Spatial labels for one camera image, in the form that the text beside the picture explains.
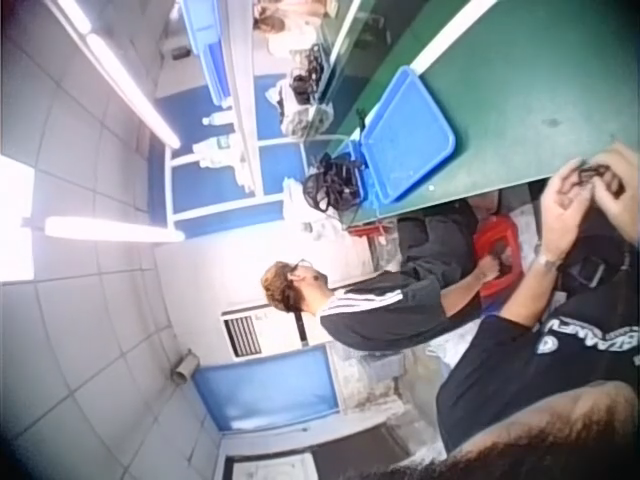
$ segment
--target air vent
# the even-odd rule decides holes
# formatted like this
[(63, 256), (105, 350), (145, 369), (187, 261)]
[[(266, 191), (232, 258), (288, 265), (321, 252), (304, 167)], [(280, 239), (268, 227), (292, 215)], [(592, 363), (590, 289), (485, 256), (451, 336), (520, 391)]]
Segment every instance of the air vent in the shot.
[(260, 342), (253, 327), (253, 318), (250, 316), (230, 318), (224, 321), (224, 328), (229, 337), (231, 349), (236, 358), (260, 355)]

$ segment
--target blue plastic tray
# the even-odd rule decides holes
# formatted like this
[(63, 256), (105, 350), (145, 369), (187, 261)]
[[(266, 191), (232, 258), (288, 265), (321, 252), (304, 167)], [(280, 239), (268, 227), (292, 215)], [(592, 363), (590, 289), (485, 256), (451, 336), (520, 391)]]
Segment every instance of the blue plastic tray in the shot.
[(378, 197), (388, 204), (446, 160), (456, 139), (422, 81), (402, 67), (362, 132), (361, 144)]
[(204, 47), (220, 41), (220, 19), (216, 0), (181, 0), (191, 51), (199, 56)]
[(224, 68), (222, 43), (216, 42), (202, 47), (200, 63), (209, 86), (214, 105), (222, 105), (231, 96), (227, 71)]

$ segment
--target hand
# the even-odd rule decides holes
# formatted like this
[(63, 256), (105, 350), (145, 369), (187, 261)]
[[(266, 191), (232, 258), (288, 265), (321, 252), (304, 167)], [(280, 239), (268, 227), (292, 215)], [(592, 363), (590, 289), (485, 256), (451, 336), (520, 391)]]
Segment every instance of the hand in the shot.
[(614, 143), (607, 150), (593, 157), (591, 163), (607, 165), (622, 183), (624, 192), (616, 198), (613, 193), (616, 191), (617, 184), (612, 186), (606, 179), (598, 177), (591, 180), (596, 204), (627, 241), (637, 243), (638, 154), (621, 143)]
[(572, 160), (547, 184), (540, 199), (542, 216), (541, 252), (549, 260), (560, 262), (578, 238), (580, 224), (589, 209), (593, 185), (575, 181), (582, 160)]
[(500, 261), (493, 255), (487, 255), (478, 262), (476, 272), (482, 283), (487, 283), (500, 275)]

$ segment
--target green table surface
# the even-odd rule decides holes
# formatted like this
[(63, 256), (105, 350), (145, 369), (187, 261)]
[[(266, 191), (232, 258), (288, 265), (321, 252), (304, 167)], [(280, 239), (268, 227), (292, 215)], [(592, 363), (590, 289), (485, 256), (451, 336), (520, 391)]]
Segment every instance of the green table surface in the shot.
[(614, 139), (637, 147), (637, 15), (627, 3), (492, 7), (421, 75), (455, 131), (455, 153), (379, 214), (361, 207), (353, 224), (543, 178)]

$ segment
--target blue wall panel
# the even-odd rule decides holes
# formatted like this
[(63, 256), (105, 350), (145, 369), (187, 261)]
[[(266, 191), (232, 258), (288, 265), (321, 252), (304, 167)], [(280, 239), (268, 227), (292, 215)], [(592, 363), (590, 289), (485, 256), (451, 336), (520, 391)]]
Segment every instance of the blue wall panel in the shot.
[(187, 238), (193, 238), (249, 225), (275, 222), (282, 218), (282, 202), (271, 202), (181, 220), (176, 222), (176, 228), (183, 231)]
[(265, 195), (282, 193), (285, 178), (302, 181), (304, 165), (298, 143), (260, 147), (260, 169)]
[(324, 347), (201, 368), (194, 382), (222, 432), (283, 427), (338, 411)]
[(202, 168), (187, 163), (173, 169), (173, 211), (254, 197), (238, 185), (233, 168)]
[(174, 158), (193, 153), (193, 144), (207, 138), (232, 133), (230, 125), (203, 125), (202, 119), (223, 109), (211, 101), (206, 86), (185, 90), (156, 100), (160, 114), (178, 135), (181, 146), (173, 152)]
[[(283, 78), (283, 75), (265, 75), (255, 79), (256, 124), (261, 140), (282, 138), (277, 108), (265, 93)], [(233, 132), (232, 126), (205, 126), (202, 118), (222, 109), (213, 105), (206, 86), (193, 88), (156, 100), (158, 109), (176, 132), (182, 143), (173, 152), (177, 158), (193, 152), (193, 144), (208, 138)], [(272, 145), (260, 148), (260, 165), (265, 194), (282, 192), (285, 177), (302, 180), (304, 166), (297, 144)], [(154, 222), (164, 221), (164, 147), (154, 139), (149, 152), (150, 216)], [(234, 200), (252, 198), (235, 180), (233, 169), (201, 168), (197, 163), (181, 165), (172, 172), (173, 211), (217, 205)], [(206, 235), (233, 228), (282, 219), (282, 202), (244, 207), (206, 217), (176, 223), (188, 237)]]

